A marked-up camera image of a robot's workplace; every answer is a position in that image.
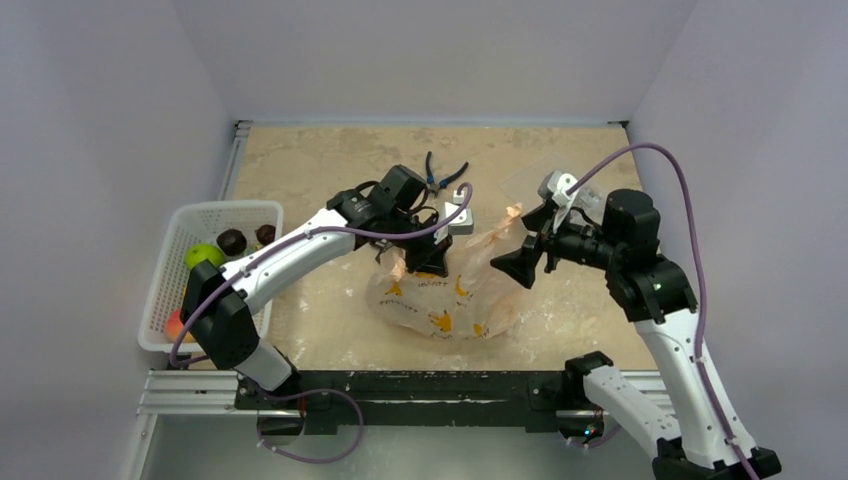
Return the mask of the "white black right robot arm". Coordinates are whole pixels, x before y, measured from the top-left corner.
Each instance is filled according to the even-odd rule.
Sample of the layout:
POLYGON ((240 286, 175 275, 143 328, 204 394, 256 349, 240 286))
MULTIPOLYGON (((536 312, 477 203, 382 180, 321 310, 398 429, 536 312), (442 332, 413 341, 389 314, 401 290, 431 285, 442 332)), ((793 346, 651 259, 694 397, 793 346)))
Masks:
POLYGON ((659 251, 661 216, 644 192, 615 190, 602 221, 554 224, 553 199, 522 219, 521 247, 491 260, 525 288, 539 261, 550 273, 568 260, 604 273, 607 290, 647 346, 673 411, 633 386, 601 352, 566 362, 561 392, 576 407, 609 413, 651 460, 657 479, 765 479, 782 465, 757 445, 736 415, 698 332, 698 306, 684 270, 659 251))

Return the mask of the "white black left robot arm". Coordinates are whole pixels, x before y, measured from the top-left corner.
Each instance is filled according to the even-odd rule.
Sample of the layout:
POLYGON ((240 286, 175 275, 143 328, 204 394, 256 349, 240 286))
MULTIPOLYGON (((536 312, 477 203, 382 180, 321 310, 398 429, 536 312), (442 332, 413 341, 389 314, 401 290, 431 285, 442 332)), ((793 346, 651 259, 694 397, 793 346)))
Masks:
POLYGON ((449 225, 462 215, 472 187, 459 187, 463 202, 436 220, 418 221, 415 203, 425 181, 403 165, 394 165, 379 181, 336 193, 307 222, 251 255, 220 267, 204 260, 189 273, 180 310, 182 330, 173 342, 170 362, 182 366, 178 350, 192 335, 206 359, 220 370, 234 370, 259 387, 272 408, 297 399, 293 364, 253 323, 257 311, 316 268, 351 253, 371 240, 404 250, 412 270, 446 276, 449 225))

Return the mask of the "translucent orange plastic bag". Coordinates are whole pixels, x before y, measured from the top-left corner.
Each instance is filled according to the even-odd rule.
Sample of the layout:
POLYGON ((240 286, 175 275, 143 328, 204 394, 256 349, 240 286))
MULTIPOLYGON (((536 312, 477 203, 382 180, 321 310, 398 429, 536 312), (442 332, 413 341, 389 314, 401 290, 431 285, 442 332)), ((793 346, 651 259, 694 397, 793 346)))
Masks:
POLYGON ((515 203, 495 226, 447 251, 448 275, 408 273, 400 253, 381 261, 369 280, 365 301, 377 319, 443 340, 485 339, 508 330, 527 293, 490 261, 527 235, 515 203))

